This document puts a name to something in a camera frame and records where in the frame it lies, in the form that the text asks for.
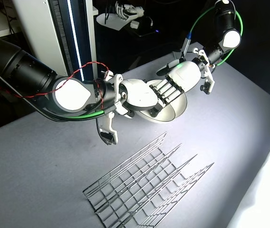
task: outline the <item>red wire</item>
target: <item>red wire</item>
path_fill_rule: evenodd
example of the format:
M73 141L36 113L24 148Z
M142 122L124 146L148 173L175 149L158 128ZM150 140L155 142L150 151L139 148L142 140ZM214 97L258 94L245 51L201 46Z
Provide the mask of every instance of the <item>red wire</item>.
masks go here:
M75 70L75 71L71 74L71 76L69 76L69 77L67 78L67 80L66 80L59 88L57 88L57 89L54 89L54 90L49 91L49 92L46 92L46 93L39 93L39 94L35 94L35 95L30 95L30 96L19 96L19 95L17 95L17 94L13 94L13 95L16 96L16 97L18 97L18 98L33 98L33 97L36 97L36 96L44 96L44 95L47 95L47 94L50 94L50 93L54 93L54 92L58 91L59 89L61 89L61 88L65 85L65 83L66 83L68 80L70 80L70 79L75 75L75 73L79 72L82 68L86 67L87 65L93 64L93 63L101 64L101 65L103 65L103 66L106 68L107 71L109 70L108 67L107 67L104 63L100 63L100 62L97 62L97 61L88 62L88 63L85 63L83 66L81 66L81 68L79 68L78 70ZM101 109L102 109L102 108L103 108L103 98L102 98L102 96L101 96L101 99L102 99L102 100L101 100Z

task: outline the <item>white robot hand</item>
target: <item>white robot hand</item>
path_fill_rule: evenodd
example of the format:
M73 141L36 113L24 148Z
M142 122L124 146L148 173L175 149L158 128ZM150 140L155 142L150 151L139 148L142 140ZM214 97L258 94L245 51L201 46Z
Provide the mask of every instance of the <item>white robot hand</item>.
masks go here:
M117 15L126 21L132 21L144 15L144 9L141 6L134 7L128 4L119 5L118 1L115 3L115 10Z

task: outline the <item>gray table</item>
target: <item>gray table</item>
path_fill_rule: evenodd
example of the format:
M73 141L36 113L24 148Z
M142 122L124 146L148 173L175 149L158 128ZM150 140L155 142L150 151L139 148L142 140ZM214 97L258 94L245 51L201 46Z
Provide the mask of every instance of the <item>gray table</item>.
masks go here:
M154 79L172 59L123 76ZM270 151L270 95L228 64L214 79L212 94L198 84L186 112L168 124L117 115L116 146L100 141L94 121L56 123L33 113L0 128L0 228L102 227L82 190L165 131L164 150L183 143L181 160L198 153L194 167L215 164L159 227L226 227Z

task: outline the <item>green cable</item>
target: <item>green cable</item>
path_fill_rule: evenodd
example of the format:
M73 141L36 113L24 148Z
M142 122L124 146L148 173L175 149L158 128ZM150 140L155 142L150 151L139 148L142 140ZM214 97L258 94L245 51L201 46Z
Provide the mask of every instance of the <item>green cable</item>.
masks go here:
M241 16L240 14L238 13L238 11L235 11L236 13L236 16L238 17L239 21L240 21L240 25L241 25L241 31L240 31L240 35L242 36L243 35L243 20L241 19ZM228 55L222 60L222 62L216 64L217 66L220 66L221 64L223 64L228 58L229 56L232 54L232 52L234 51L234 49L232 49Z
M194 27L195 27L195 25L197 24L197 22L206 14L206 13L208 13L210 10L212 10L212 9L214 9L214 6L212 6L211 8L209 8L209 9L207 9L204 13L202 13L199 17L198 17L198 19L196 19L196 21L194 22L194 24L192 25L192 28L190 29L190 34L192 33L192 31L193 31L193 29L194 29Z
M85 119L85 118L89 118L89 117L94 117L94 116L97 116L97 115L101 115L105 113L103 110L101 111L98 111L98 112L95 112L95 113L90 113L90 114L87 114L87 115L80 115L80 116L70 116L68 118L70 119Z

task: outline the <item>wire rack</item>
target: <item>wire rack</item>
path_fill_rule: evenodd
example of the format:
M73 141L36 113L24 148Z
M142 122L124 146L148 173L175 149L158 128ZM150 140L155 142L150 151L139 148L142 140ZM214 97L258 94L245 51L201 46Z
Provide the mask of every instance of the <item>wire rack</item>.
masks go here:
M213 165L189 177L181 170L195 157L176 167L159 147L162 134L132 157L86 188L83 193L106 228L154 228Z

